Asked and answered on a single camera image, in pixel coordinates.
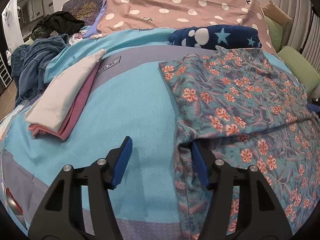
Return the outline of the floral teal shirt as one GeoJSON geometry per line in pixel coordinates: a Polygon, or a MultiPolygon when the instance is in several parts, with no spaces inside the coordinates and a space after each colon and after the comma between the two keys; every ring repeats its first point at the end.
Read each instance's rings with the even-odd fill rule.
{"type": "Polygon", "coordinates": [[[182,237],[197,239],[211,194],[194,170],[189,143],[200,139],[233,167],[259,168],[293,233],[319,202],[319,117],[304,85],[258,48],[188,54],[159,70],[177,103],[175,187],[182,237]]]}

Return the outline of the black clothes pile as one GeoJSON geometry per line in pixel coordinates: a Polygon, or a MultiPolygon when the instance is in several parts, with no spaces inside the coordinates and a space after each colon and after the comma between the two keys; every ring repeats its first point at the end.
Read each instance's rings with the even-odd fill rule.
{"type": "Polygon", "coordinates": [[[40,20],[31,32],[31,39],[49,38],[52,32],[72,35],[78,33],[85,26],[85,22],[76,19],[70,12],[57,11],[51,15],[46,15],[40,20]]]}

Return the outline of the near green pillow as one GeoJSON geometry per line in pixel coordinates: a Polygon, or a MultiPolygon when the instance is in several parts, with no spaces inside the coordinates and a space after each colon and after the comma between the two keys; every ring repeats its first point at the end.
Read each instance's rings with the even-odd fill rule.
{"type": "Polygon", "coordinates": [[[298,81],[306,86],[308,94],[319,85],[319,73],[294,48],[285,46],[279,51],[278,56],[284,61],[298,81]]]}

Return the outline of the green pillow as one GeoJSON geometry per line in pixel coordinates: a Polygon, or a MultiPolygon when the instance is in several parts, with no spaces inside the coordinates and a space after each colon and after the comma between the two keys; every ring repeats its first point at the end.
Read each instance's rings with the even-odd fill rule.
{"type": "Polygon", "coordinates": [[[279,51],[278,56],[284,61],[298,81],[306,86],[308,94],[319,85],[319,73],[294,48],[285,46],[279,51]]]}
{"type": "Polygon", "coordinates": [[[281,42],[283,39],[283,28],[282,26],[277,23],[276,21],[272,20],[269,17],[265,17],[267,27],[268,27],[268,34],[272,43],[273,48],[276,52],[279,52],[281,49],[281,42]]]}

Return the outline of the beige pleated curtain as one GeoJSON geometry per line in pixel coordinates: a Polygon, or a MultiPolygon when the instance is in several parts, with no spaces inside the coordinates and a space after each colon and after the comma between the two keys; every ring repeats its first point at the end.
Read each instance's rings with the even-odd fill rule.
{"type": "Polygon", "coordinates": [[[282,46],[290,46],[319,71],[319,17],[310,0],[280,0],[280,9],[291,21],[284,25],[282,46]]]}

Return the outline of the far green pillow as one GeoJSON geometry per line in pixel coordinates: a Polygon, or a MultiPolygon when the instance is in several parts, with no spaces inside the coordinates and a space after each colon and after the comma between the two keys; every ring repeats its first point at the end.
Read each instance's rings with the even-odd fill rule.
{"type": "Polygon", "coordinates": [[[276,21],[272,20],[269,17],[265,17],[267,27],[268,27],[268,34],[272,43],[273,48],[276,52],[279,52],[281,49],[281,42],[283,39],[283,28],[282,26],[277,23],[276,21]]]}

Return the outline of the tan pillow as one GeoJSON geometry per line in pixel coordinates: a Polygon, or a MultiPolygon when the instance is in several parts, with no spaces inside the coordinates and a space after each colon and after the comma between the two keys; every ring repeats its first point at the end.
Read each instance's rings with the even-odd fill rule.
{"type": "Polygon", "coordinates": [[[292,21],[292,18],[282,11],[272,0],[269,0],[262,10],[265,16],[279,25],[285,25],[292,21]]]}

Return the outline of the pink folded garment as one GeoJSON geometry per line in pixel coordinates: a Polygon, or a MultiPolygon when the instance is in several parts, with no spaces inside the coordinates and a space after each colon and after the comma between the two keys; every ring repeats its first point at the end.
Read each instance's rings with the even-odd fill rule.
{"type": "Polygon", "coordinates": [[[95,75],[98,71],[99,64],[100,63],[97,63],[95,65],[95,67],[85,80],[84,84],[80,88],[59,130],[57,132],[54,132],[45,126],[31,124],[28,126],[28,131],[31,132],[31,135],[34,138],[39,134],[51,134],[65,141],[69,137],[87,102],[95,75]]]}

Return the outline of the white folded garment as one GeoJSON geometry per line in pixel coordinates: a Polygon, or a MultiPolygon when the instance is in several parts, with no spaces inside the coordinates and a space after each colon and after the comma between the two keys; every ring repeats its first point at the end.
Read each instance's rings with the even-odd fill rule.
{"type": "Polygon", "coordinates": [[[57,132],[82,85],[105,54],[104,49],[97,51],[54,77],[42,96],[25,113],[26,122],[57,132]]]}

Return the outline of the navy star fleece garment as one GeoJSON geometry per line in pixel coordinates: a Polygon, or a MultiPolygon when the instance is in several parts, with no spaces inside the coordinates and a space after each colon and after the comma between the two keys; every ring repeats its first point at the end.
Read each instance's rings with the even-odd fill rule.
{"type": "Polygon", "coordinates": [[[169,36],[169,43],[210,50],[215,50],[216,46],[226,49],[262,47],[256,29],[225,24],[178,29],[169,36]]]}

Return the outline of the blue grey bedspread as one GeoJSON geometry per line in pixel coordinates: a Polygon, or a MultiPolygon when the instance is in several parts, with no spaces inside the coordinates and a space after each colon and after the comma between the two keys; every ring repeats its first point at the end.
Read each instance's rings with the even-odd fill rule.
{"type": "Polygon", "coordinates": [[[158,61],[192,52],[151,42],[109,55],[66,141],[52,136],[34,139],[24,111],[8,117],[1,179],[9,194],[1,194],[1,199],[22,238],[63,165],[89,165],[126,135],[133,140],[133,154],[122,183],[110,194],[123,236],[182,238],[173,166],[176,109],[158,61]]]}

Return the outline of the white ladder rack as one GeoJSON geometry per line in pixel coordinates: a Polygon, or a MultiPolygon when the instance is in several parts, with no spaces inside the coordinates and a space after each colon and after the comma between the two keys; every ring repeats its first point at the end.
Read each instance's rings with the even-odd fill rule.
{"type": "Polygon", "coordinates": [[[2,56],[0,55],[0,80],[1,80],[1,84],[3,85],[3,87],[6,89],[10,86],[11,82],[12,82],[12,78],[9,74],[9,71],[5,65],[5,62],[2,58],[2,56]]]}

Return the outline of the dark blue towel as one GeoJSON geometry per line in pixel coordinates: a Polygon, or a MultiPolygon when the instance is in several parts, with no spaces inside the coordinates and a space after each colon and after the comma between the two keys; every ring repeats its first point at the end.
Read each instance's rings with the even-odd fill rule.
{"type": "Polygon", "coordinates": [[[49,62],[69,45],[68,39],[67,34],[38,38],[30,45],[23,44],[14,50],[11,75],[16,86],[16,106],[45,90],[44,72],[49,62]]]}

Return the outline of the pink polka dot sheet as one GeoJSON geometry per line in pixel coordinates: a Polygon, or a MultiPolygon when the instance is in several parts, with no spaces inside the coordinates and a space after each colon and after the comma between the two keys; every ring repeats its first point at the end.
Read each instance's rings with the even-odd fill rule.
{"type": "Polygon", "coordinates": [[[126,29],[206,27],[227,24],[257,30],[262,49],[276,51],[264,13],[256,0],[106,0],[97,24],[103,36],[126,29]]]}

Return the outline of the purple tree print pillow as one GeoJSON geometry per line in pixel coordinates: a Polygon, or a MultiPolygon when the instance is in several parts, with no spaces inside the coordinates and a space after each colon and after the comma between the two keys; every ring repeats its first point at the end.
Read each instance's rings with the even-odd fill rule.
{"type": "Polygon", "coordinates": [[[70,12],[76,19],[93,25],[103,6],[104,0],[68,0],[63,3],[61,10],[70,12]]]}

